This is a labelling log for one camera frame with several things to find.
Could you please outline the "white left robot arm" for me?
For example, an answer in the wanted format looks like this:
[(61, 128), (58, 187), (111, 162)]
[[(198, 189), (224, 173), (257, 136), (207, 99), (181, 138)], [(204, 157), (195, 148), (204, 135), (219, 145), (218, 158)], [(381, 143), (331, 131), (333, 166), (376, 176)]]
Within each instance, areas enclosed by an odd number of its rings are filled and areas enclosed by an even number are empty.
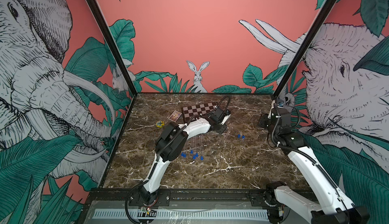
[(168, 124), (157, 139), (156, 154), (148, 176), (138, 188), (144, 204), (154, 203), (165, 171), (181, 154), (186, 141), (208, 132), (224, 133), (230, 115), (230, 110), (217, 108), (205, 115), (194, 115), (185, 124)]

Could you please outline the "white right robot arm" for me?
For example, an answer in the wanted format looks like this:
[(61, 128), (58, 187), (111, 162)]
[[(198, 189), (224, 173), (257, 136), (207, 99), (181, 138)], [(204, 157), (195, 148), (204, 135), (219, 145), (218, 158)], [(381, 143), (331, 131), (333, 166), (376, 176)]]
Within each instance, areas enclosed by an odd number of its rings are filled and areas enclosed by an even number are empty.
[(310, 144), (293, 130), (291, 114), (278, 100), (272, 102), (268, 114), (261, 116), (259, 125), (268, 130), (273, 145), (297, 166), (318, 201), (314, 203), (278, 181), (266, 186), (264, 201), (268, 206), (287, 206), (310, 224), (366, 224), (369, 221), (367, 208), (356, 206), (339, 188)]

